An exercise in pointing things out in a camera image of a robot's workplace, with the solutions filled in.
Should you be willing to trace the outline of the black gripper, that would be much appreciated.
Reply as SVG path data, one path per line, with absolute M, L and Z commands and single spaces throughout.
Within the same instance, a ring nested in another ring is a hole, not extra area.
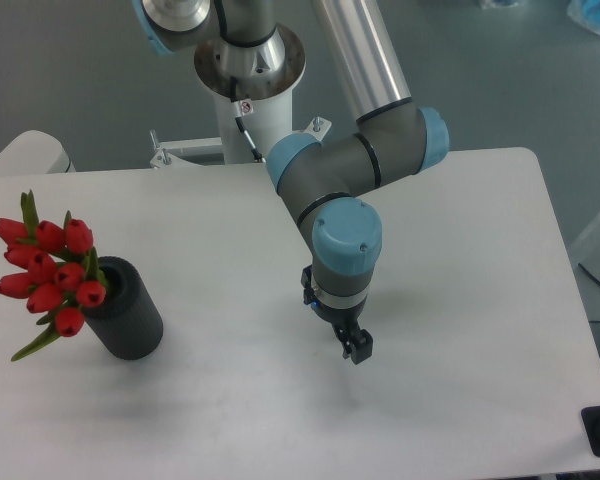
M 361 329 L 358 323 L 367 293 L 360 292 L 353 300 L 324 293 L 313 279 L 311 266 L 302 270 L 301 285 L 303 303 L 309 305 L 322 320 L 332 325 L 334 335 L 342 346 L 342 357 L 351 358 L 354 364 L 369 359 L 373 351 L 373 337 L 366 329 Z

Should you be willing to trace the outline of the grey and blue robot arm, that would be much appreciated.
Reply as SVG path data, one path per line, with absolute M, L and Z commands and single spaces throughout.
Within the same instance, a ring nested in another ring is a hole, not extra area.
M 414 104 L 374 1 L 316 1 L 356 132 L 324 145 L 326 130 L 291 126 L 292 91 L 306 67 L 299 38 L 270 1 L 137 1 L 154 51 L 194 49 L 197 77 L 215 101 L 226 163 L 258 162 L 312 255 L 303 300 L 331 324 L 354 363 L 373 339 L 358 322 L 382 247 L 382 223 L 363 195 L 441 162 L 449 133 Z

